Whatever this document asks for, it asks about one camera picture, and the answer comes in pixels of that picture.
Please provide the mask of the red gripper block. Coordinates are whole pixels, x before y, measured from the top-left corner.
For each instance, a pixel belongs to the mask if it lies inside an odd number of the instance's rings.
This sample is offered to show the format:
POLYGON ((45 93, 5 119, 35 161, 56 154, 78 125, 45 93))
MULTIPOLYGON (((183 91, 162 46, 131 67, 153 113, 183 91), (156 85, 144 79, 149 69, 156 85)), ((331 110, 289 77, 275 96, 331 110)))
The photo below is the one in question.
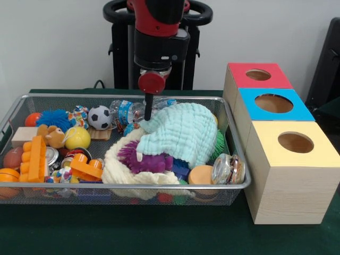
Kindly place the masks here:
POLYGON ((161 93, 165 89, 166 78, 156 71, 146 71, 138 79, 138 86, 145 93, 144 119, 149 121, 152 113, 152 102, 155 94, 161 93))

